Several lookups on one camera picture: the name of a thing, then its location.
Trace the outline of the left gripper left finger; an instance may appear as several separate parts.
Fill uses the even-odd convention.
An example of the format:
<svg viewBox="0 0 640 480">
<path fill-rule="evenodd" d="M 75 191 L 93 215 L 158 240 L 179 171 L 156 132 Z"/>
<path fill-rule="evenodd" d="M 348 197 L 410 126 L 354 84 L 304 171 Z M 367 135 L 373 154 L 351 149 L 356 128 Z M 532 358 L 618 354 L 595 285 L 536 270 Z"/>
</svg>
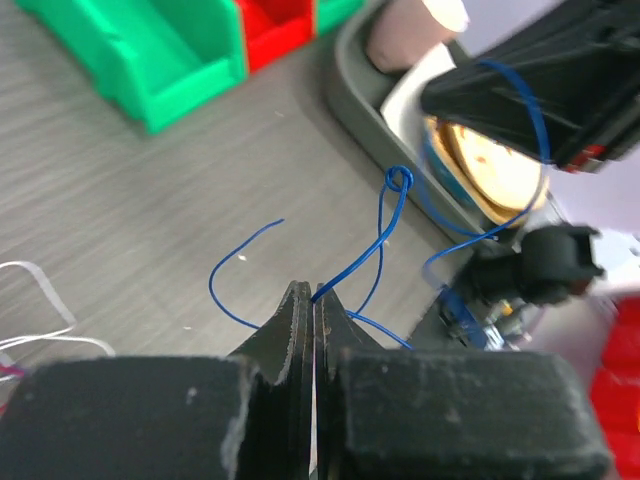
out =
<svg viewBox="0 0 640 480">
<path fill-rule="evenodd" d="M 50 363 L 1 419 L 5 479 L 305 479 L 313 308 L 292 282 L 226 356 Z"/>
</svg>

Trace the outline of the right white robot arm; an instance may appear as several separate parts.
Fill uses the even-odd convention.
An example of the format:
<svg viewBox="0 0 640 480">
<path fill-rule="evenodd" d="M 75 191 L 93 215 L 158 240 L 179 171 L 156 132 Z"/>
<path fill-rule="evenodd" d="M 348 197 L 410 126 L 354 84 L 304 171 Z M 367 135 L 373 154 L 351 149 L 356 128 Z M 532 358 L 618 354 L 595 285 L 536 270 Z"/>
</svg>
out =
<svg viewBox="0 0 640 480">
<path fill-rule="evenodd" d="M 594 172 L 639 141 L 639 5 L 564 1 L 494 48 L 432 80 L 422 110 L 545 165 Z M 552 304 L 603 275 L 595 230 L 560 224 L 527 233 L 518 253 L 473 259 L 474 298 Z"/>
</svg>

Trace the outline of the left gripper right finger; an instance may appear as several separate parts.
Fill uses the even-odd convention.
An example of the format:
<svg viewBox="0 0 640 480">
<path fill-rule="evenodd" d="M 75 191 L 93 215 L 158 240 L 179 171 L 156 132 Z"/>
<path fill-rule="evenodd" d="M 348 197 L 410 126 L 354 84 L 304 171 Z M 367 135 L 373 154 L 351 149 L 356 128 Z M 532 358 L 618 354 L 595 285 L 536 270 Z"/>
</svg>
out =
<svg viewBox="0 0 640 480">
<path fill-rule="evenodd" d="M 387 350 L 314 304 L 321 479 L 603 479 L 613 458 L 560 356 Z"/>
</svg>

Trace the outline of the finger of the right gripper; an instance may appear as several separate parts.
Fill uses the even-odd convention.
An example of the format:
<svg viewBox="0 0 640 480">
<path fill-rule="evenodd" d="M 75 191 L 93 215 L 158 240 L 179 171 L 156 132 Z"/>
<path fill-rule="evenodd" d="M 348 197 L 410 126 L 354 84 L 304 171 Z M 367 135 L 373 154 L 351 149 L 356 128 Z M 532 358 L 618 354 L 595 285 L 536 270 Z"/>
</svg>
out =
<svg viewBox="0 0 640 480">
<path fill-rule="evenodd" d="M 639 142 L 639 4 L 563 1 L 428 81 L 420 105 L 560 170 L 594 172 Z"/>
</svg>

